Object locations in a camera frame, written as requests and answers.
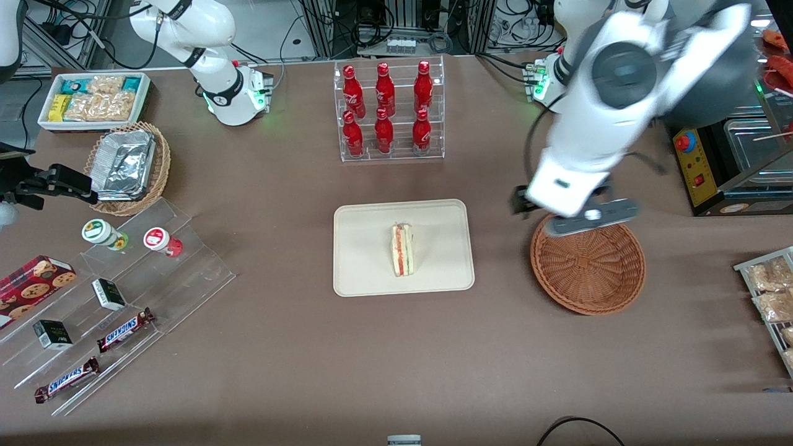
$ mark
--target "yellow control panel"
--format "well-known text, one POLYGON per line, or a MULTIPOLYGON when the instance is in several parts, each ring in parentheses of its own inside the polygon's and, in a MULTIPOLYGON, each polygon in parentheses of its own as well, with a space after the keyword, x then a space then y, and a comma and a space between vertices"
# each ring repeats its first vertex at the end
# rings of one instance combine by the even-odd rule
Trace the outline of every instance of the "yellow control panel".
POLYGON ((694 206, 699 206, 718 192, 711 166, 699 141, 699 134, 695 129, 683 129, 675 135, 672 142, 683 171, 688 196, 694 206))

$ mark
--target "coca-cola bottle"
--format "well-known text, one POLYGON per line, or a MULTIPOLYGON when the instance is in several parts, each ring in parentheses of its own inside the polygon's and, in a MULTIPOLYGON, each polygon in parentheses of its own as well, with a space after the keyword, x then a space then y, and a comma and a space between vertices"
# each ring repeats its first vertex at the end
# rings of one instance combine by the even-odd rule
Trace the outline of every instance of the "coca-cola bottle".
POLYGON ((361 83, 355 78, 355 69, 351 65, 346 65, 344 73, 344 102, 347 108, 355 113, 355 117, 363 119, 366 116, 366 106, 363 105, 363 89, 361 83))
POLYGON ((389 75, 389 65, 385 62, 377 64, 377 84, 374 86, 377 93, 377 106, 385 108, 389 116, 397 112, 397 97, 394 92, 394 81, 389 75))
POLYGON ((383 155, 391 153, 394 147, 394 126, 389 120, 389 114, 385 107, 377 109, 374 132, 377 134, 377 150, 383 155))
POLYGON ((347 151, 353 158, 360 158, 363 156, 363 133, 361 126, 355 122, 355 115, 349 110, 344 110, 342 115, 344 118, 344 126, 342 133, 344 133, 344 142, 347 143, 347 151))
POLYGON ((432 105, 432 78, 430 77, 430 63, 426 60, 419 62, 419 75, 413 84, 413 105, 416 112, 422 108, 430 109, 432 105))
POLYGON ((413 123, 413 153, 424 156, 430 151, 430 132, 432 126, 427 121, 427 109, 422 108, 416 112, 416 122, 413 123))

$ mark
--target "emergency stop button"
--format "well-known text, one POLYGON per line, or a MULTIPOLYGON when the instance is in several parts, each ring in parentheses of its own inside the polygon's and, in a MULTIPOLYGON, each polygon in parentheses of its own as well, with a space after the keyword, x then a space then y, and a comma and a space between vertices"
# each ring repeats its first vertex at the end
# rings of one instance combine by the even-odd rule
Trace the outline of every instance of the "emergency stop button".
POLYGON ((686 132, 675 138, 675 148, 682 153, 690 153, 696 146, 694 133, 686 132))

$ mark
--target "empty wicker basket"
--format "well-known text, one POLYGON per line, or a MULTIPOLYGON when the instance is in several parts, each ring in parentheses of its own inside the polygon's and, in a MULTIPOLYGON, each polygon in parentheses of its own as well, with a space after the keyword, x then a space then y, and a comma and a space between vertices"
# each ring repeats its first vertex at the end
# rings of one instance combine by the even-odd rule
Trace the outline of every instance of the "empty wicker basket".
POLYGON ((617 313, 636 300, 647 266, 625 225, 551 237, 545 230, 551 217, 540 222, 529 247, 531 268, 551 298, 588 315, 617 313))
MULTIPOLYGON (((168 182, 168 170, 170 169, 170 148, 168 147, 168 141, 165 140, 163 134, 154 125, 148 124, 147 122, 136 122, 131 125, 123 125, 117 129, 110 130, 110 132, 131 132, 133 130, 146 130, 157 138, 157 147, 155 148, 154 159, 151 162, 151 174, 149 175, 148 192, 146 192, 146 196, 137 202, 99 202, 92 205, 91 209, 102 213, 110 213, 117 217, 128 217, 145 210, 163 194, 165 184, 168 182)), ((83 173, 86 175, 90 172, 91 166, 94 165, 94 157, 99 147, 99 141, 101 141, 101 139, 94 144, 94 150, 88 155, 86 168, 83 169, 83 173)))

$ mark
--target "sandwich slice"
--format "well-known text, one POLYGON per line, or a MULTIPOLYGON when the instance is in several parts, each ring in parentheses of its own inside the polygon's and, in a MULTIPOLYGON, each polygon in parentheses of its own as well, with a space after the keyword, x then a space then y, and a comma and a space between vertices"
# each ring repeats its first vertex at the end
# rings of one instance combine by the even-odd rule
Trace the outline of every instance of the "sandwich slice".
POLYGON ((391 228, 391 252, 397 277, 413 274, 413 231, 407 223, 391 228))

